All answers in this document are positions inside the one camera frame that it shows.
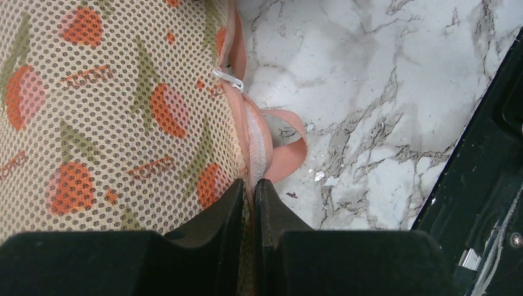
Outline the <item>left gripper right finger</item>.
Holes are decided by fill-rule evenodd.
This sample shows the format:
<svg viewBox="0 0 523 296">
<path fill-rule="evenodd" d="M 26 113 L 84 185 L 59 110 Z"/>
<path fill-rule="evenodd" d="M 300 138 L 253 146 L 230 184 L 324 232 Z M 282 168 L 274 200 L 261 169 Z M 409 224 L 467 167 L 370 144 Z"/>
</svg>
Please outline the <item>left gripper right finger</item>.
<svg viewBox="0 0 523 296">
<path fill-rule="evenodd" d="M 262 179 L 255 187 L 257 295 L 456 295 L 442 251 L 419 231 L 314 230 Z"/>
</svg>

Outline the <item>floral mesh laundry bag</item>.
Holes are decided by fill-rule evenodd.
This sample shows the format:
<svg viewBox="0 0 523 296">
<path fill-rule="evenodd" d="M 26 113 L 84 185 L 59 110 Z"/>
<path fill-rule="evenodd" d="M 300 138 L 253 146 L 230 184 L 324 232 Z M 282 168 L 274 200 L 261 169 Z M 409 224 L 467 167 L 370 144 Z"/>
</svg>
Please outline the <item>floral mesh laundry bag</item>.
<svg viewBox="0 0 523 296">
<path fill-rule="evenodd" d="M 25 232 L 165 235 L 307 157 L 258 107 L 235 1 L 1 2 L 1 246 Z"/>
</svg>

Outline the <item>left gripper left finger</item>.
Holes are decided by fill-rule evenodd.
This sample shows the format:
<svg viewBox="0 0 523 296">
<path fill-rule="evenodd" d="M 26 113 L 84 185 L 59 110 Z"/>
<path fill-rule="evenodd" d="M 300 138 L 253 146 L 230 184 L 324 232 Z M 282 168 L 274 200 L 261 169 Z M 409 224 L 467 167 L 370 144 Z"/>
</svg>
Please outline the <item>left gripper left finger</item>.
<svg viewBox="0 0 523 296">
<path fill-rule="evenodd" d="M 243 182 L 182 226 L 25 232 L 1 246 L 2 295 L 234 295 Z"/>
</svg>

